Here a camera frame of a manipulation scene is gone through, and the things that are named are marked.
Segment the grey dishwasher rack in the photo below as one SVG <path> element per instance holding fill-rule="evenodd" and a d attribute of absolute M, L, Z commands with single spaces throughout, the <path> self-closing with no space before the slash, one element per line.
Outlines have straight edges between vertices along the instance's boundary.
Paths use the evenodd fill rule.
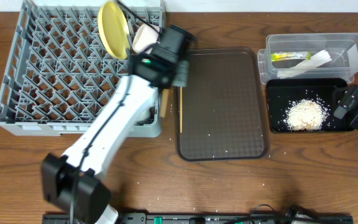
<path fill-rule="evenodd" d="M 22 3 L 0 89 L 0 127 L 16 136 L 90 127 L 128 74 L 128 61 L 103 47 L 98 11 Z"/>

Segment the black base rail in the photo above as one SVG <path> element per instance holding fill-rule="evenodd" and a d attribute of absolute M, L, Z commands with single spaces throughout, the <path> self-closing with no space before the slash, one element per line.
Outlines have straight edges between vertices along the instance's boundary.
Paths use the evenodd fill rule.
<path fill-rule="evenodd" d="M 250 213 L 120 213 L 115 224 L 269 224 L 269 223 L 338 223 L 353 224 L 346 214 L 319 215 L 299 205 L 292 205 L 285 213 L 272 207 L 262 210 L 262 205 Z"/>

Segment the white bowl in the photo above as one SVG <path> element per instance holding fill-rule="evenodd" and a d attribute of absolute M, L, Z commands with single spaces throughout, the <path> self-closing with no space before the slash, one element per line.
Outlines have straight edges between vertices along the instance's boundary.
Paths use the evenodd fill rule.
<path fill-rule="evenodd" d="M 159 31 L 159 26 L 148 26 L 147 24 L 141 25 L 132 43 L 132 48 L 134 52 L 139 54 L 149 45 L 156 43 L 156 41 L 158 40 Z"/>

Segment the leftover rice pile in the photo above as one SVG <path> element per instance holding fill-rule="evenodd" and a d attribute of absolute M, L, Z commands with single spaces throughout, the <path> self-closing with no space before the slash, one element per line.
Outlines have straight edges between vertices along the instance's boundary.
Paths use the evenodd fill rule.
<path fill-rule="evenodd" d="M 302 99 L 291 101 L 283 122 L 290 131 L 320 131 L 330 109 L 323 101 Z"/>

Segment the black waste tray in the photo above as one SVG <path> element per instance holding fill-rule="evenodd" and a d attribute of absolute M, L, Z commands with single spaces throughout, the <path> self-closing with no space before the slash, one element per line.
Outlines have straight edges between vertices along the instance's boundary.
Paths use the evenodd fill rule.
<path fill-rule="evenodd" d="M 346 81 L 341 78 L 304 78 L 304 79 L 276 79 L 266 84 L 267 107 L 271 130 L 274 133 L 300 132 L 345 132 L 353 129 L 342 119 L 333 116 L 333 91 L 347 87 Z M 320 131 L 290 131 L 283 122 L 285 110 L 291 101 L 302 99 L 323 101 L 329 111 L 329 117 Z"/>

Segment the green snack wrapper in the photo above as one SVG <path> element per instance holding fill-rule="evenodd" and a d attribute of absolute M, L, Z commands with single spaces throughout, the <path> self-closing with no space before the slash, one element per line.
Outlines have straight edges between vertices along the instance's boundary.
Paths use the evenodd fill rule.
<path fill-rule="evenodd" d="M 309 60 L 311 58 L 310 52 L 275 52 L 270 54 L 272 62 L 279 62 L 284 60 Z"/>

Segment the dark brown serving tray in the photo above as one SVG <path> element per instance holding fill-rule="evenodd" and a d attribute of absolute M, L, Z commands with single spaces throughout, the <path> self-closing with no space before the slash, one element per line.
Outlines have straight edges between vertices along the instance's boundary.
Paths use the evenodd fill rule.
<path fill-rule="evenodd" d="M 190 52 L 183 87 L 174 89 L 176 150 L 185 161 L 261 159 L 267 155 L 269 124 L 257 57 L 248 47 Z"/>

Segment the white paper chopstick sleeve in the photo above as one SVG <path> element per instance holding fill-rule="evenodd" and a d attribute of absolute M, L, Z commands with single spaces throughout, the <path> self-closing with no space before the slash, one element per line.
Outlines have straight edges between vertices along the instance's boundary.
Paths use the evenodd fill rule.
<path fill-rule="evenodd" d="M 320 52 L 311 56 L 309 60 L 304 60 L 299 64 L 295 65 L 292 68 L 287 70 L 280 70 L 277 73 L 279 79 L 293 78 L 295 76 L 301 75 L 307 71 L 318 68 L 325 63 L 328 63 L 332 60 L 331 56 L 326 50 L 321 50 Z"/>

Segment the yellow plate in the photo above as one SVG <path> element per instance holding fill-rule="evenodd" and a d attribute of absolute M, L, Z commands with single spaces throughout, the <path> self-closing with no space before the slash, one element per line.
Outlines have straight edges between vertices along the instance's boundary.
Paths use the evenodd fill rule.
<path fill-rule="evenodd" d="M 127 36 L 129 28 L 126 17 L 115 2 L 106 2 L 98 12 L 99 36 L 104 48 L 114 58 L 124 60 L 130 44 Z"/>

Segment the white cup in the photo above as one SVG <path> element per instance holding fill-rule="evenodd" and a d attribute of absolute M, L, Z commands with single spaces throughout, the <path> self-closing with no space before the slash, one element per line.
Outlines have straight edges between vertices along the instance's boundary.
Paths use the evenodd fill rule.
<path fill-rule="evenodd" d="M 138 117 L 137 125 L 142 126 L 144 124 L 150 124 L 154 120 L 154 108 L 149 108 L 141 113 Z"/>

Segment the clear plastic bin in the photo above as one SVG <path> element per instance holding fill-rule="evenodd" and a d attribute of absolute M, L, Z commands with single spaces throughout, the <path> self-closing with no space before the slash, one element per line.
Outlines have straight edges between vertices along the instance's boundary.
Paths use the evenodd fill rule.
<path fill-rule="evenodd" d="M 358 72 L 358 33 L 274 34 L 257 53 L 260 81 L 341 78 Z"/>

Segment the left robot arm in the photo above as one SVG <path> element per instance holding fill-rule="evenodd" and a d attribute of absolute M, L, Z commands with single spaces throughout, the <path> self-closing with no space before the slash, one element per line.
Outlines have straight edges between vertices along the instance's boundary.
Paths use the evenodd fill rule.
<path fill-rule="evenodd" d="M 169 89 L 196 37 L 171 25 L 159 41 L 129 57 L 128 75 L 121 78 L 108 104 L 89 129 L 60 157 L 42 161 L 44 199 L 69 215 L 69 223 L 115 223 L 111 192 L 101 177 L 141 114 Z"/>

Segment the wooden chopstick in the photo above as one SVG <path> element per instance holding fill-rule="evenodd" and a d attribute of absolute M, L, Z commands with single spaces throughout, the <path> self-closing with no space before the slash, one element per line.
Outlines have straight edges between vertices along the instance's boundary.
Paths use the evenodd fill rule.
<path fill-rule="evenodd" d="M 180 133 L 183 132 L 183 87 L 180 87 Z"/>
<path fill-rule="evenodd" d="M 169 89 L 164 89 L 161 93 L 160 117 L 164 118 L 167 111 Z"/>

